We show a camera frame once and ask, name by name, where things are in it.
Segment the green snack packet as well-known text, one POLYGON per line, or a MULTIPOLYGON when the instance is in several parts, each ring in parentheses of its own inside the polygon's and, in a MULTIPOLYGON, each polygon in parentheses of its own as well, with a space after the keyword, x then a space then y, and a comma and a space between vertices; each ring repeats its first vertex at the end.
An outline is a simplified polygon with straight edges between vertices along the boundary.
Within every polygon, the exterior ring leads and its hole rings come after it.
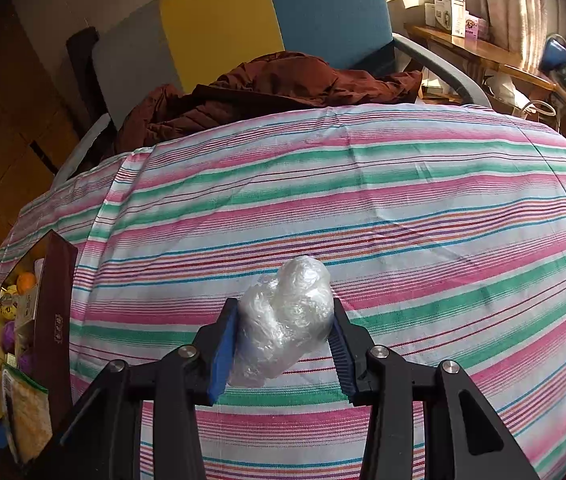
POLYGON ((53 434, 48 389, 5 364, 1 402, 10 450, 16 463, 28 464, 39 456, 53 434))

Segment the purple small toy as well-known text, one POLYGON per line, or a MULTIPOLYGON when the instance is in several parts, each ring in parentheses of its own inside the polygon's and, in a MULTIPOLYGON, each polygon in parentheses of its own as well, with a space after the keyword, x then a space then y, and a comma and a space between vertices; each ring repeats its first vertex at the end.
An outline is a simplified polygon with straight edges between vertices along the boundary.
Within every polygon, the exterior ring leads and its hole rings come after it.
POLYGON ((1 333, 1 348, 5 353, 15 353, 16 332, 15 322, 8 321, 4 324, 1 333))

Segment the yellow plush toy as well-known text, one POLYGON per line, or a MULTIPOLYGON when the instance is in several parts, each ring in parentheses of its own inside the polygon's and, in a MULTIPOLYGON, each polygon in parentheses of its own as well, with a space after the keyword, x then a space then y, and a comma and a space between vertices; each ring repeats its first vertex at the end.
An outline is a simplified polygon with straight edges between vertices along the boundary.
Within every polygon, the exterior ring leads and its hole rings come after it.
POLYGON ((0 317, 10 322, 16 318, 19 295, 16 285, 8 285, 0 290, 0 317))

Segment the orange fruit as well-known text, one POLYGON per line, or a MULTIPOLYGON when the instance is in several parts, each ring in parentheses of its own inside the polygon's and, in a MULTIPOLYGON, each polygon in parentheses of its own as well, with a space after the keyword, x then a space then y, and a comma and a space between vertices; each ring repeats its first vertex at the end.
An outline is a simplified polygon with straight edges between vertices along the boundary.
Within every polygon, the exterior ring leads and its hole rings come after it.
POLYGON ((17 293, 19 296, 25 295, 31 289, 36 287, 36 274, 32 272, 22 272, 16 280, 17 293))

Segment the clear plastic bag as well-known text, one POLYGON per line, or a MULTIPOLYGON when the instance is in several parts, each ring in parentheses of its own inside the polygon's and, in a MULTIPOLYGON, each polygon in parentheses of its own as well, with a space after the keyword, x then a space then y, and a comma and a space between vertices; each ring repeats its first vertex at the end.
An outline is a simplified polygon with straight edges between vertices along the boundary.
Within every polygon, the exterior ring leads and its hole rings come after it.
POLYGON ((332 330, 334 296, 326 266, 309 256, 286 261, 239 300, 239 333, 229 384, 258 388, 317 350, 332 330))

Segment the gold metal tray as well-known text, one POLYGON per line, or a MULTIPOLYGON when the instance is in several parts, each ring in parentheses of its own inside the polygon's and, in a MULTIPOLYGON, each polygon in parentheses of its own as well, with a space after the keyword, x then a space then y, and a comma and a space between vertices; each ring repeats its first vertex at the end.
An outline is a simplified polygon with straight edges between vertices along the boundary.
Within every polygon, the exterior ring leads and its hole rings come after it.
MULTIPOLYGON (((51 424, 59 427, 72 405, 69 378, 69 318, 78 249, 50 230, 17 260, 2 287, 22 272, 36 274, 36 287, 19 296, 14 364, 48 389, 51 424)), ((0 317, 1 333, 6 321, 0 317)))

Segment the striped bed sheet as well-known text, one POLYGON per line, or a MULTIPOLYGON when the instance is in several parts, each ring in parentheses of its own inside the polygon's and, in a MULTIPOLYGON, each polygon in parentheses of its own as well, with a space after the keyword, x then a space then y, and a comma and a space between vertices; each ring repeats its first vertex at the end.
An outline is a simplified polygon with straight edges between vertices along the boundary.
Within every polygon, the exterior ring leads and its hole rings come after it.
POLYGON ((190 342, 309 255, 379 344, 472 377, 544 479, 566 479, 566 140, 472 107, 300 110, 115 156, 21 209, 0 285, 76 246, 69 374, 190 342))

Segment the wooden desk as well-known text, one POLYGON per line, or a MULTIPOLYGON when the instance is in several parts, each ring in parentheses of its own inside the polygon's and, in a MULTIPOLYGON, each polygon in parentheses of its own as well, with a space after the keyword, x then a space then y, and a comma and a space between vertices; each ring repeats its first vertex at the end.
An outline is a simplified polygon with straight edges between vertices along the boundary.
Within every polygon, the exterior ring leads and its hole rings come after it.
POLYGON ((528 84, 550 91, 566 104, 566 89, 560 86, 553 77, 547 77, 539 70, 525 68, 523 62, 515 53, 483 40, 454 37, 433 27, 407 24, 405 30, 411 38, 436 42, 436 44, 445 47, 474 65, 481 66, 485 70, 505 73, 512 78, 526 81, 528 84))

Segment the blue desk lamp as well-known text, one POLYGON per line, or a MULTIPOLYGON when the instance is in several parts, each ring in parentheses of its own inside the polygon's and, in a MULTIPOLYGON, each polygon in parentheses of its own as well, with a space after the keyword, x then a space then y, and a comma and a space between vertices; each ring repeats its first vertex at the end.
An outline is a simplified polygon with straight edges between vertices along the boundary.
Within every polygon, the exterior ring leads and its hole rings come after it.
POLYGON ((566 40, 561 35, 547 38, 539 69, 566 91, 566 40))

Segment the dark red jacket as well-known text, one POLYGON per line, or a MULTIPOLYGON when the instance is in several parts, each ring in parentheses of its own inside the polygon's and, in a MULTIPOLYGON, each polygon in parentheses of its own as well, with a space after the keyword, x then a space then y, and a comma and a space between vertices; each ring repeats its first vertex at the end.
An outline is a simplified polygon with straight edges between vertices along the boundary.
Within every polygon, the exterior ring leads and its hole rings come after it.
POLYGON ((417 101, 418 70, 374 77, 338 70, 313 55, 281 51, 242 63, 190 92, 173 84, 149 94, 126 116, 112 151, 148 148, 251 118, 311 108, 417 101))

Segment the white carton box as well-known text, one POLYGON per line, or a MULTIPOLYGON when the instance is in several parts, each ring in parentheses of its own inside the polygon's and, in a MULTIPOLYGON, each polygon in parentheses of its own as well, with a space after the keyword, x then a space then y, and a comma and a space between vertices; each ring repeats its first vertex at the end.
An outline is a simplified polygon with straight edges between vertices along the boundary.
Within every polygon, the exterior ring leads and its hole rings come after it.
POLYGON ((454 37, 466 36, 466 0, 434 0, 436 27, 454 37))

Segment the beige curtain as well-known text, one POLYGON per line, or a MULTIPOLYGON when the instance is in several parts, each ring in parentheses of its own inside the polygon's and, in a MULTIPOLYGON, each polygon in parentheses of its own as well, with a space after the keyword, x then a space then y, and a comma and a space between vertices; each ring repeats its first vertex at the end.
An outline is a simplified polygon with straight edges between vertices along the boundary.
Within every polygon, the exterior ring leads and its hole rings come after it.
POLYGON ((545 0, 486 0, 495 44, 520 58, 524 70, 536 70, 547 36, 545 0))

